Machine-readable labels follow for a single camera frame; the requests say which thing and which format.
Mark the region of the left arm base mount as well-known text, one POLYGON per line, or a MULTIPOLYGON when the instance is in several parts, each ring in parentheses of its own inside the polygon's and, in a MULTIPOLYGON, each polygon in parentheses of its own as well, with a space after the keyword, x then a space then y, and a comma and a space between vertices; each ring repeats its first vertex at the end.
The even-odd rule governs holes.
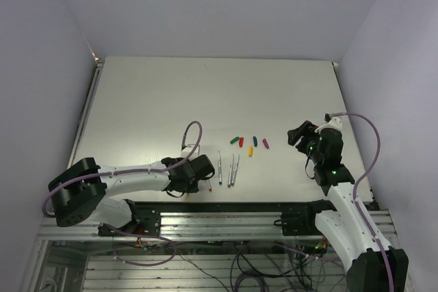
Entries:
POLYGON ((160 234, 162 217, 155 209, 140 210, 133 219, 119 228, 102 224, 98 228, 100 237, 157 237, 160 234))

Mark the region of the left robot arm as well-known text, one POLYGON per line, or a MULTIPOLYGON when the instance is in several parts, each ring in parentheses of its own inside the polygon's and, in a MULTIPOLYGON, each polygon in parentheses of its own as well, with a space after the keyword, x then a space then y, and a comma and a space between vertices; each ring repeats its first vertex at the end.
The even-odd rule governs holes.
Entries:
POLYGON ((48 185, 53 213, 61 228, 75 226, 86 220, 109 224, 124 235, 139 229, 135 203, 120 199, 123 194, 139 191, 160 191, 175 197, 199 191, 200 181, 215 174, 207 155, 193 159, 166 157, 154 163, 116 168, 98 165, 86 157, 54 178, 48 185))

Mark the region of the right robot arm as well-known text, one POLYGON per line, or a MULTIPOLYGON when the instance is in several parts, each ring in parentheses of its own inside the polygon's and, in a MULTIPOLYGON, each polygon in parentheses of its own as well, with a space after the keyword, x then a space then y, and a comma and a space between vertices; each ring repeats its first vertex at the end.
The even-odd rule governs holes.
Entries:
POLYGON ((344 266, 348 289, 403 291, 408 256, 374 223, 342 163, 342 120, 328 117, 321 126, 305 121, 287 132, 287 143, 313 163, 313 178, 334 207, 306 213, 301 224, 307 233, 321 232, 331 243, 344 266))

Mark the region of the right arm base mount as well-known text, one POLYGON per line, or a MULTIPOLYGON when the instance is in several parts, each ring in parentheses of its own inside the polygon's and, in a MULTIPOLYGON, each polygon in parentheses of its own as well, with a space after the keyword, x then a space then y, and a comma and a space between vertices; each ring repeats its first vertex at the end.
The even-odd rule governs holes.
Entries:
POLYGON ((315 225, 316 215, 335 210, 328 200, 281 203, 280 208, 281 216, 273 224, 281 228, 283 236, 321 235, 315 225))

